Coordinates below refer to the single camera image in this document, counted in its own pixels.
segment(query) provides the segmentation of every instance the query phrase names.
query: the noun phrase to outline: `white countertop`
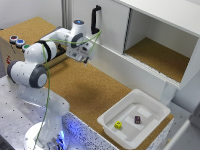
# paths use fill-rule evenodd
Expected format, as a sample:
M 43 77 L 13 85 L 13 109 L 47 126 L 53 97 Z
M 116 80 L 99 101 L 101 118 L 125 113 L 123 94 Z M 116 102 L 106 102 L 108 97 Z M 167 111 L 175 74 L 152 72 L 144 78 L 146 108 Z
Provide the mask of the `white countertop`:
M 200 6 L 186 0 L 115 0 L 200 37 Z

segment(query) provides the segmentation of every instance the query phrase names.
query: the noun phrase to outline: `black handle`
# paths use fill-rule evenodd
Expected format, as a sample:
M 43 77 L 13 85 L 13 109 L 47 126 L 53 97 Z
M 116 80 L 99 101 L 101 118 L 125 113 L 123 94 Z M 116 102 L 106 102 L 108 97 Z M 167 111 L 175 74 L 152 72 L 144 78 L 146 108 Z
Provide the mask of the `black handle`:
M 100 30 L 96 28 L 96 12 L 101 10 L 101 7 L 96 5 L 96 8 L 92 10 L 92 25 L 91 25 L 91 31 L 92 34 L 98 33 Z

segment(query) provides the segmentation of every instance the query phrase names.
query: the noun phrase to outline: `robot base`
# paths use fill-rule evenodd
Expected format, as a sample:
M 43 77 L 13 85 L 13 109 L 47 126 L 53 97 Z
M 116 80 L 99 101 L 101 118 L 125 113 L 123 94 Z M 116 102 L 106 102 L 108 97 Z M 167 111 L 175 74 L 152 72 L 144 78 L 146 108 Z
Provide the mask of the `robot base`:
M 26 132 L 25 137 L 24 137 L 24 149 L 25 150 L 33 150 L 34 145 L 35 145 L 35 137 L 37 136 L 37 133 L 40 130 L 41 124 L 42 123 L 35 124 Z M 68 145 L 69 145 L 69 138 L 63 137 L 63 142 L 64 142 L 65 149 L 66 149 L 66 147 L 68 147 Z M 43 146 L 43 148 L 41 148 L 42 145 L 39 145 L 39 144 L 40 143 L 37 142 L 34 150 L 57 150 L 57 148 L 55 148 L 55 147 L 49 148 L 47 146 L 47 144 L 45 147 Z

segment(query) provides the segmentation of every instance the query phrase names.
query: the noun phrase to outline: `cork surface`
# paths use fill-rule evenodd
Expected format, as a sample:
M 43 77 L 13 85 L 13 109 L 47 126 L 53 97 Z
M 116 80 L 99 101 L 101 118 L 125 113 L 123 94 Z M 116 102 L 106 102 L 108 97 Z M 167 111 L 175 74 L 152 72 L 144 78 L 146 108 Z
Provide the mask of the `cork surface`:
M 131 89 L 90 64 L 85 67 L 83 63 L 72 59 L 51 68 L 50 75 L 51 90 L 69 102 L 70 111 L 122 150 L 105 134 L 97 118 L 131 92 Z M 137 150 L 145 150 L 172 119 L 173 115 L 169 115 Z
M 26 44 L 34 44 L 41 37 L 53 31 L 56 26 L 43 20 L 40 17 L 35 17 L 25 22 L 19 23 L 12 27 L 0 31 L 0 36 L 9 42 L 12 35 L 17 35 L 19 39 L 25 40 Z
M 178 82 L 181 82 L 190 60 L 149 38 L 143 39 L 125 53 Z

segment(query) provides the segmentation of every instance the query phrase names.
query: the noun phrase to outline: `yellow object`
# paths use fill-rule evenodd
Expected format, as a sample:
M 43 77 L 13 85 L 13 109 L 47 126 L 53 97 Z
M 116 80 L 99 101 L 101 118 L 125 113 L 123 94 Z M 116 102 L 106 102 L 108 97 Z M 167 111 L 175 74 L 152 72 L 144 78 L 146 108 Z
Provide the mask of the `yellow object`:
M 117 128 L 117 129 L 120 129 L 122 127 L 122 122 L 120 122 L 120 121 L 115 122 L 114 127 Z

